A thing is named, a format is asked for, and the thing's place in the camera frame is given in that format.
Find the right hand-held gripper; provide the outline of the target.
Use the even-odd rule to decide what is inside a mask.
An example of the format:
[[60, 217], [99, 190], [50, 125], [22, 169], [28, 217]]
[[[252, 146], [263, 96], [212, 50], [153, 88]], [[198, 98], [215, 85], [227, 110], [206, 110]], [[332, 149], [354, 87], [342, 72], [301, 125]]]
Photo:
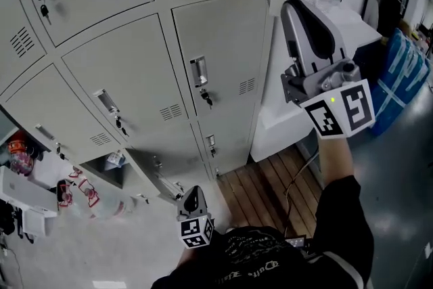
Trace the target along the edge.
[[344, 59], [334, 23], [304, 0], [285, 1], [281, 19], [289, 51], [308, 75], [296, 75], [295, 66], [281, 75], [286, 101], [304, 110], [320, 138], [347, 138], [371, 126], [375, 114], [368, 80]]

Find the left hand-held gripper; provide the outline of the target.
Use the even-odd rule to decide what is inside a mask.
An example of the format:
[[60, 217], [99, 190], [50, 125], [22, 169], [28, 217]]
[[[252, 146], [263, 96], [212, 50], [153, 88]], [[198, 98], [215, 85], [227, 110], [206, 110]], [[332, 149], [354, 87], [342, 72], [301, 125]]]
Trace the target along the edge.
[[180, 199], [177, 210], [178, 236], [186, 249], [208, 246], [214, 225], [202, 188], [195, 185], [189, 189]]

